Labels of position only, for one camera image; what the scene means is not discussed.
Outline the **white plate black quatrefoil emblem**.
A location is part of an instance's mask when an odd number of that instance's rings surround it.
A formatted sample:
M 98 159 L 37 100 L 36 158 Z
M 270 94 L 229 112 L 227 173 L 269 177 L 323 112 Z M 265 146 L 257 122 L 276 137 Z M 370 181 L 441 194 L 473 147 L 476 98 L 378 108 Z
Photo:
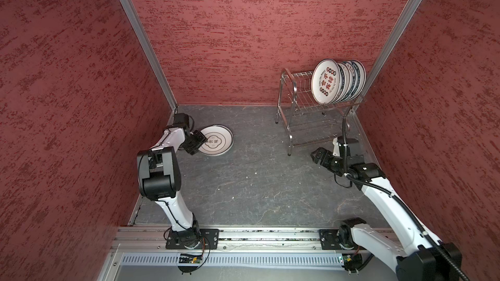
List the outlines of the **white plate black quatrefoil emblem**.
M 234 135 L 226 126 L 215 124 L 201 129 L 200 132 L 207 140 L 198 151 L 206 156 L 224 155 L 234 144 Z

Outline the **chrome wire dish rack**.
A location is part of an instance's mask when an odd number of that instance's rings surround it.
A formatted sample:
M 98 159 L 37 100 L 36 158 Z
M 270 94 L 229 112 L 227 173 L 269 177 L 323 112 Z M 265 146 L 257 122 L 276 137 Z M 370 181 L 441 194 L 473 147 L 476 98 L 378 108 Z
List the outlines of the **chrome wire dish rack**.
M 313 97 L 313 73 L 291 73 L 284 68 L 280 75 L 276 123 L 282 123 L 288 138 L 287 155 L 294 148 L 325 143 L 341 134 L 342 120 L 354 113 L 363 96 L 337 104 L 319 104 Z

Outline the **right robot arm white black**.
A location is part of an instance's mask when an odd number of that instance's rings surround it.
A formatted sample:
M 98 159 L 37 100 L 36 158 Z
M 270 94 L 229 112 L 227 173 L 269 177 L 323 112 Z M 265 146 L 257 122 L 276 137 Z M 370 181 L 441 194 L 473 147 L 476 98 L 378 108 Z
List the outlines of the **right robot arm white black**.
M 346 251 L 364 248 L 371 258 L 387 265 L 398 280 L 468 280 L 461 268 L 462 253 L 458 247 L 442 242 L 418 219 L 377 164 L 367 163 L 348 146 L 338 154 L 318 148 L 311 158 L 360 190 L 398 238 L 394 242 L 355 217 L 341 223 L 336 236 L 338 246 Z

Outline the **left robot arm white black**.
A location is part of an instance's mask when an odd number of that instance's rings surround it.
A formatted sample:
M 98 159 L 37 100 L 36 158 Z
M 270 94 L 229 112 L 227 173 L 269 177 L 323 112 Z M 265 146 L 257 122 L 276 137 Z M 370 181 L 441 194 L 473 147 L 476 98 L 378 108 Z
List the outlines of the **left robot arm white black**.
M 196 249 L 203 238 L 194 213 L 182 197 L 182 174 L 177 160 L 177 151 L 185 149 L 190 139 L 186 127 L 167 127 L 153 147 L 138 152 L 137 178 L 141 196 L 159 205 L 171 224 L 167 240 Z

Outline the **patterned plate green rim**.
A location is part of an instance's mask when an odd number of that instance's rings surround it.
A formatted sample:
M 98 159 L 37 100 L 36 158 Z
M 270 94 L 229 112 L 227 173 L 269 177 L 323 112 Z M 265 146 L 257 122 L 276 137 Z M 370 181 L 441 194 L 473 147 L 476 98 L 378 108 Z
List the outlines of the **patterned plate green rim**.
M 342 102 L 346 99 L 348 91 L 350 90 L 350 86 L 352 83 L 352 77 L 351 77 L 351 74 L 348 70 L 348 67 L 345 65 L 344 62 L 338 62 L 337 64 L 338 64 L 339 68 L 342 70 L 343 76 L 344 76 L 342 92 L 341 92 L 341 95 L 338 99 L 338 102 Z

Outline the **patterned plate dark rim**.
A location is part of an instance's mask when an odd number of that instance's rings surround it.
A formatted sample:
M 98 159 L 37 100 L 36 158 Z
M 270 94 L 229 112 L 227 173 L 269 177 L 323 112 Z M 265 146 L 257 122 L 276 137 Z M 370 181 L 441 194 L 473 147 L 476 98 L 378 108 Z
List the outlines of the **patterned plate dark rim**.
M 363 66 L 363 64 L 361 62 L 359 62 L 358 60 L 352 60 L 352 63 L 356 64 L 356 66 L 359 68 L 359 72 L 360 72 L 360 82 L 359 82 L 359 87 L 358 87 L 358 91 L 356 94 L 356 96 L 359 96 L 361 94 L 364 86 L 365 86 L 365 83 L 367 80 L 367 72 L 366 72 L 366 69 Z

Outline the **right small circuit board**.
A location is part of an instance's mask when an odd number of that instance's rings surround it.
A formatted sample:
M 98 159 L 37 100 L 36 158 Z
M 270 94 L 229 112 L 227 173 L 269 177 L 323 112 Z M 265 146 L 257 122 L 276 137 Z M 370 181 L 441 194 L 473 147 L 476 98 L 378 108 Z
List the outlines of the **right small circuit board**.
M 356 272 L 361 269 L 363 265 L 363 256 L 361 254 L 351 255 L 344 254 L 342 255 L 342 266 L 346 271 Z

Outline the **small circuit board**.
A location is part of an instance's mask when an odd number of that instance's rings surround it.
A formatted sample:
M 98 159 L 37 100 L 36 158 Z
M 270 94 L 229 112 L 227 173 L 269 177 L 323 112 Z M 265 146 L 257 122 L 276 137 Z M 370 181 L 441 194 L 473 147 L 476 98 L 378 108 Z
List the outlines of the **small circuit board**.
M 186 265 L 201 265 L 204 262 L 204 256 L 202 254 L 185 254 L 182 253 L 179 256 L 178 263 Z
M 361 254 L 351 255 L 344 254 L 342 255 L 342 266 L 346 271 L 356 272 L 361 269 L 363 265 L 363 256 Z

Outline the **left small circuit board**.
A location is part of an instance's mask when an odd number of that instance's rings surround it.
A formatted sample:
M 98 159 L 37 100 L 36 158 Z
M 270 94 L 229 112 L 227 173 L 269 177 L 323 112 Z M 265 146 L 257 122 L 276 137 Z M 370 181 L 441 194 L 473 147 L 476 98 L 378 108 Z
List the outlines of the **left small circuit board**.
M 185 254 L 182 253 L 179 256 L 178 263 L 186 265 L 201 265 L 204 262 L 204 256 L 202 254 Z

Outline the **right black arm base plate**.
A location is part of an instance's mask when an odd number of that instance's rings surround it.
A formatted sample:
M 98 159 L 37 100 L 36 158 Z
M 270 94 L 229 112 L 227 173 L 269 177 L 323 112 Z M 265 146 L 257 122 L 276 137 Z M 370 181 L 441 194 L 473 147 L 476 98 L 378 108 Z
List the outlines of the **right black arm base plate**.
M 344 227 L 340 229 L 320 229 L 319 241 L 324 251 L 368 252 L 354 242 L 353 234 Z

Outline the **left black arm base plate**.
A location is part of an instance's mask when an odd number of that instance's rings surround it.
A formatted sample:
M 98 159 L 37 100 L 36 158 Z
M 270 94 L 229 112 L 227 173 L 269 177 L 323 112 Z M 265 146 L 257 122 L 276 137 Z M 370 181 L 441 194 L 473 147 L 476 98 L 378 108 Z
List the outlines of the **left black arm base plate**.
M 165 248 L 167 250 L 214 250 L 217 249 L 219 229 L 202 228 L 198 233 L 193 231 L 176 232 L 169 230 L 166 236 Z

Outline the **aluminium mounting rail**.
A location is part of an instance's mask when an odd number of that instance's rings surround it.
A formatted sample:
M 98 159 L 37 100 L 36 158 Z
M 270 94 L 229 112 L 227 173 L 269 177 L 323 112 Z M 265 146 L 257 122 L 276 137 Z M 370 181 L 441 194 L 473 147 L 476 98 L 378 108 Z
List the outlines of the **aluminium mounting rail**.
M 170 228 L 162 225 L 124 226 L 118 229 L 111 244 L 112 251 L 121 252 L 329 252 L 341 253 L 340 246 L 331 242 L 323 249 L 325 239 L 320 237 L 323 227 L 285 226 L 204 226 L 201 233 L 209 240 L 205 247 L 194 250 L 176 246 L 169 248 L 174 239 Z

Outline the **left aluminium corner post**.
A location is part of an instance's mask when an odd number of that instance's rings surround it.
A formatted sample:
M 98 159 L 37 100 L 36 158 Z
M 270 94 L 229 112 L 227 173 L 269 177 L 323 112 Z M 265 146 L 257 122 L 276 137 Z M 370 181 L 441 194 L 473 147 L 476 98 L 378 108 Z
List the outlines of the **left aluminium corner post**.
M 156 79 L 162 89 L 162 92 L 167 99 L 167 102 L 172 111 L 176 111 L 178 104 L 174 97 L 173 91 L 167 81 L 164 71 L 161 67 L 160 61 L 155 54 L 154 48 L 148 38 L 147 32 L 145 31 L 142 22 L 140 21 L 139 14 L 135 9 L 132 0 L 119 0 L 121 6 L 134 30 L 134 33 L 142 47 L 142 50 L 147 58 L 147 61 L 156 76 Z

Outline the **aluminium corner post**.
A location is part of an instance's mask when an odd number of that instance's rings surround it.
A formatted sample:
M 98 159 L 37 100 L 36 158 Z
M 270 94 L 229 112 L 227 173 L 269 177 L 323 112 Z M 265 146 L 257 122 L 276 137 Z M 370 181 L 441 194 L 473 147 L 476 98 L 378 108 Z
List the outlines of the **aluminium corner post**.
M 387 40 L 385 41 L 381 52 L 377 56 L 370 72 L 368 73 L 367 83 L 365 85 L 365 88 L 362 90 L 361 96 L 363 98 L 366 97 L 369 89 L 373 86 L 375 79 L 381 72 L 390 54 L 394 50 L 402 34 L 405 32 L 406 27 L 410 23 L 422 1 L 423 0 L 407 0 L 400 16 L 398 17 L 393 29 L 391 30 Z
M 162 92 L 167 99 L 167 102 L 172 111 L 176 111 L 178 104 L 174 97 L 173 91 L 167 81 L 164 71 L 161 67 L 160 61 L 155 54 L 154 48 L 148 38 L 147 32 L 145 31 L 142 22 L 140 21 L 139 14 L 135 9 L 132 0 L 119 0 L 121 6 L 134 30 L 134 33 L 142 47 L 142 50 L 147 58 L 147 61 L 156 76 L 156 79 L 162 89 Z

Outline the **right aluminium corner post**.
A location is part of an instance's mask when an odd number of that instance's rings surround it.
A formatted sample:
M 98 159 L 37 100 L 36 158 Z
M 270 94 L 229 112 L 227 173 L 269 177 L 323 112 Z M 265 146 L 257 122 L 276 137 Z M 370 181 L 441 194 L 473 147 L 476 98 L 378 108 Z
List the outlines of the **right aluminium corner post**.
M 381 72 L 390 54 L 394 50 L 402 34 L 405 32 L 406 27 L 410 23 L 422 1 L 423 0 L 407 0 L 400 16 L 398 17 L 393 29 L 391 30 L 387 40 L 385 41 L 381 52 L 377 56 L 370 72 L 368 73 L 367 83 L 365 85 L 365 88 L 362 90 L 361 96 L 363 98 L 366 97 L 369 89 L 373 86 L 375 79 Z

